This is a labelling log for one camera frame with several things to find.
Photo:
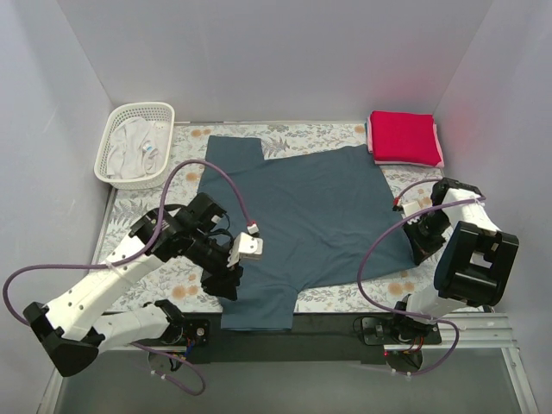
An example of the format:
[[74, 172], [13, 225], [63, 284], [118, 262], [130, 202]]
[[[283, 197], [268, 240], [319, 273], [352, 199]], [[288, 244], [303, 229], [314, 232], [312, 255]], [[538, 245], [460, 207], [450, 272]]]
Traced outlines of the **blue grey t shirt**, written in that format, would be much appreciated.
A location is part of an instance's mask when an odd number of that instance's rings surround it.
[[260, 260], [243, 262], [237, 300], [223, 300], [234, 330], [292, 326], [305, 289], [375, 279], [411, 269], [411, 245], [393, 196], [364, 146], [268, 160], [257, 138], [212, 136], [199, 189], [229, 214], [260, 228]]

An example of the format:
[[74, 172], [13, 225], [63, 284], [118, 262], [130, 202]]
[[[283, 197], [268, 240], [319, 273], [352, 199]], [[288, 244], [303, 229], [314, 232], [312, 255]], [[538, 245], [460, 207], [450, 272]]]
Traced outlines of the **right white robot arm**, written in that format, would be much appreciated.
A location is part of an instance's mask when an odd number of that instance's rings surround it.
[[393, 316], [390, 331], [404, 343], [426, 337], [452, 311], [496, 305], [519, 248], [519, 239], [489, 218], [478, 187], [450, 178], [432, 182], [431, 204], [439, 209], [404, 224], [403, 231], [415, 264], [438, 251], [442, 256], [432, 284], [395, 305], [404, 313]]

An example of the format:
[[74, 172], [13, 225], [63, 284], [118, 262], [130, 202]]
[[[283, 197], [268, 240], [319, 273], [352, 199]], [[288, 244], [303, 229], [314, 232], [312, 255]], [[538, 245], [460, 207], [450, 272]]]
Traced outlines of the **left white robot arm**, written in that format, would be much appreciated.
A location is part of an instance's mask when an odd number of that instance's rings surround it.
[[46, 304], [33, 302], [23, 311], [25, 320], [57, 371], [70, 377], [86, 369], [102, 352], [141, 340], [166, 345], [205, 342], [199, 330], [206, 320], [187, 321], [176, 304], [167, 299], [138, 310], [107, 314], [107, 310], [135, 283], [180, 256], [204, 271], [204, 292], [235, 300], [242, 267], [230, 267], [233, 243], [219, 244], [228, 235], [218, 229], [226, 210], [210, 196], [199, 193], [187, 205], [171, 204], [162, 211], [161, 232], [145, 254], [120, 267], [107, 266], [89, 273], [73, 288]]

